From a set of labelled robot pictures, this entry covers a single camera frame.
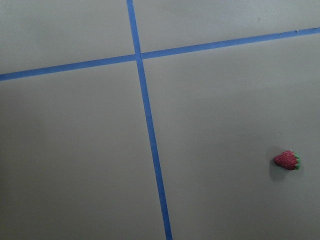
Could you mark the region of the red toy strawberry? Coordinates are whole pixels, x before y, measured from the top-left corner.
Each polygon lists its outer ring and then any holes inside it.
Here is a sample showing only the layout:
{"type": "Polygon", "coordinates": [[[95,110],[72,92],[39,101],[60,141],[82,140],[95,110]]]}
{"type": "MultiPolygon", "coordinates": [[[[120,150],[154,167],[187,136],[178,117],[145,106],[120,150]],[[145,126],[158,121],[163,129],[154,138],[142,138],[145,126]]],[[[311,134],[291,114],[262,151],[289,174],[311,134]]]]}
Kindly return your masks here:
{"type": "Polygon", "coordinates": [[[300,156],[292,151],[286,150],[273,158],[273,162],[288,171],[299,170],[301,166],[300,156]]]}

